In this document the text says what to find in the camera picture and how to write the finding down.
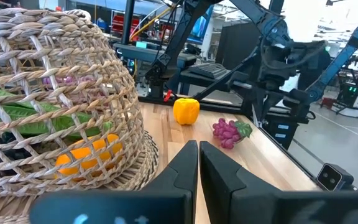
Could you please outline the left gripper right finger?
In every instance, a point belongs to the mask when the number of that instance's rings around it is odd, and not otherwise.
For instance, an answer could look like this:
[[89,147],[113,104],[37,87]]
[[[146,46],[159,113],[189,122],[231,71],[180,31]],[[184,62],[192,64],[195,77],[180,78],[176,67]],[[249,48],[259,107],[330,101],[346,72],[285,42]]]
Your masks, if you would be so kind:
[[358,191],[282,191],[207,141],[200,172],[211,223],[358,223]]

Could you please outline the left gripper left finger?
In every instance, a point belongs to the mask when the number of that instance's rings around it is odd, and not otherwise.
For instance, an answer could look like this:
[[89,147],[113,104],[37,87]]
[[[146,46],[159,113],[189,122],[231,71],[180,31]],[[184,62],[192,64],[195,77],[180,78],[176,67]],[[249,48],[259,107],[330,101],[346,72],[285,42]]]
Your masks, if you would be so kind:
[[198,145],[188,141],[143,189],[61,190],[38,198],[31,223],[194,223]]

